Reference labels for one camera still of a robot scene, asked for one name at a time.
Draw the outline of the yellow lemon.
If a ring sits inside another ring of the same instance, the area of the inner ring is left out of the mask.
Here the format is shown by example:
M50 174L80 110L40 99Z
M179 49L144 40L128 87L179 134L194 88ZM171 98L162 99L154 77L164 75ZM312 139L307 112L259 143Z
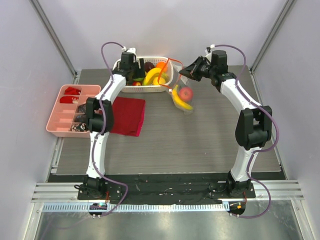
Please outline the yellow lemon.
M152 81L152 84L154 86L162 86L162 85L166 85L166 79L163 77L155 77Z

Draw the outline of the red apple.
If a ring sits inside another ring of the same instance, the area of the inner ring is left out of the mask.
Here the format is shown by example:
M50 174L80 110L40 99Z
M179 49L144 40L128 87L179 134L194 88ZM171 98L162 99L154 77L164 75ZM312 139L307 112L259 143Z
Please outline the red apple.
M185 86L179 90L178 95L182 101L189 102L192 100L194 93L190 87Z

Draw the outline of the clear zip top bag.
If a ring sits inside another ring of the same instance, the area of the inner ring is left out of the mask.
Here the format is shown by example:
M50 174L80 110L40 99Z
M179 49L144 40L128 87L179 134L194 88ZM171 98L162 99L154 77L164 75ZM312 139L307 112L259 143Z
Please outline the clear zip top bag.
M169 70L169 65L172 67L171 80L162 84L160 78L165 69ZM194 111L192 103L194 92L188 79L180 74L183 67L181 61L168 57L164 65L160 67L161 71L156 78L156 83L169 93L175 107L188 115Z

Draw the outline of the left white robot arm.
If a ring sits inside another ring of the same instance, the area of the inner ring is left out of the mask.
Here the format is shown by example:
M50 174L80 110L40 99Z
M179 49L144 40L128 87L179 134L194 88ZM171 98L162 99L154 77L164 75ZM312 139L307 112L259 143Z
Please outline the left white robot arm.
M81 190L97 200L107 192L105 179L105 155L107 140L115 122L113 103L133 76L139 70L136 49L129 48L121 54L115 69L110 71L106 85L94 97L86 100L86 126L90 132L89 164Z

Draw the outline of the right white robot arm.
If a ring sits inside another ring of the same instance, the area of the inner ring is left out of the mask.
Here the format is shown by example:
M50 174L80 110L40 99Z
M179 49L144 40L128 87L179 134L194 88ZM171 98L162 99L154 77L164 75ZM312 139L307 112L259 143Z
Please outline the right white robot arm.
M229 71L227 53L214 50L199 56L179 73L199 82L202 78L211 84L233 105L238 113L235 139L238 151L235 163L229 171L225 190L233 198L250 188L252 164L259 151L270 141L272 135L272 109L255 101L241 86L234 73Z

